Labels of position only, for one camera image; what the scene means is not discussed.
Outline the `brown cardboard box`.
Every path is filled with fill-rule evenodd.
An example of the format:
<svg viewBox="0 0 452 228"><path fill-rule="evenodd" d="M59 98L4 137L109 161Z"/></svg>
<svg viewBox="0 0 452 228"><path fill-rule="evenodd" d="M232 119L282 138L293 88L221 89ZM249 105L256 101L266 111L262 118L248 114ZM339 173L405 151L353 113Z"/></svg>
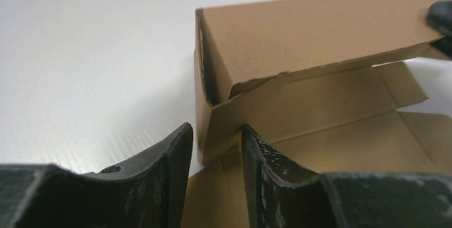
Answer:
<svg viewBox="0 0 452 228"><path fill-rule="evenodd" d="M183 227L250 227L241 128L316 172L451 177L451 118L407 59L441 58L429 7L450 0L278 0L196 11L198 159Z"/></svg>

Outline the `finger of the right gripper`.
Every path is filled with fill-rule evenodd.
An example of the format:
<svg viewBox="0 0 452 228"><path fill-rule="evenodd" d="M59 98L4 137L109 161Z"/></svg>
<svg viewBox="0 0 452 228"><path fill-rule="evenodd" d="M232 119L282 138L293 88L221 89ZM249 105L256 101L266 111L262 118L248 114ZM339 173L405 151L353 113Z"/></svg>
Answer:
<svg viewBox="0 0 452 228"><path fill-rule="evenodd" d="M430 45L451 59L451 1L433 3L428 9L425 21L430 28L442 35Z"/></svg>

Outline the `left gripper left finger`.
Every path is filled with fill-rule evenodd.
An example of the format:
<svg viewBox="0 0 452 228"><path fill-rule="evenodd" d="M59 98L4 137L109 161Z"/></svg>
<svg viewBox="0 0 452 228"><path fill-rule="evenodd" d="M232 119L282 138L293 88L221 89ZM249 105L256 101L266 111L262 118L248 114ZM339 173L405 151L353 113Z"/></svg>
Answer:
<svg viewBox="0 0 452 228"><path fill-rule="evenodd" d="M1 165L1 227L180 227L193 129L98 173Z"/></svg>

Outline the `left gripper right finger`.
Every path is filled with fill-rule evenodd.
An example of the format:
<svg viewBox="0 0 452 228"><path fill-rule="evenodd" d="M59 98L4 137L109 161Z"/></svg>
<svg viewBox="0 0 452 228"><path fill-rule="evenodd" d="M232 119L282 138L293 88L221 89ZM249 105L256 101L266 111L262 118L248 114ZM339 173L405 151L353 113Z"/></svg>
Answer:
<svg viewBox="0 0 452 228"><path fill-rule="evenodd" d="M451 227L451 177L316 173L241 128L250 227Z"/></svg>

